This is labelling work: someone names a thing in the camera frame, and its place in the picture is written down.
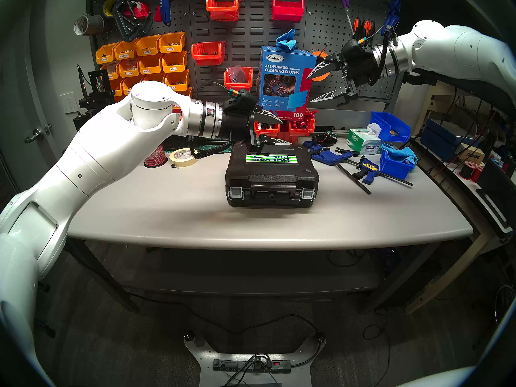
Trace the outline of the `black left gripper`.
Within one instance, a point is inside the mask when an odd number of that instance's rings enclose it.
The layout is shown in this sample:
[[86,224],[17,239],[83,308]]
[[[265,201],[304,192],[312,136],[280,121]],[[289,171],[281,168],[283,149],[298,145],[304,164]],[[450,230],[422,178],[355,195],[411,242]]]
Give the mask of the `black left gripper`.
[[292,143],[276,137],[259,135],[258,139],[254,132],[254,122],[283,124],[281,119],[265,109],[226,111],[222,112],[221,138],[245,143],[248,148],[258,148],[259,155],[275,155],[291,148]]

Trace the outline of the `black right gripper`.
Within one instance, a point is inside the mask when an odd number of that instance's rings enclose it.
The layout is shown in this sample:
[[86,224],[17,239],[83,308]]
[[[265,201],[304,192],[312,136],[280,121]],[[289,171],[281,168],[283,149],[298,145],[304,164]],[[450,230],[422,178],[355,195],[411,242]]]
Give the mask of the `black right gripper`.
[[316,65],[308,74],[307,79],[312,80],[322,77],[327,73],[342,71],[342,85],[337,90],[324,93],[314,98],[310,103],[322,103],[341,107],[357,100],[359,88],[363,85],[373,84],[379,78],[379,67],[372,51],[360,52],[352,55],[350,53],[334,53]]

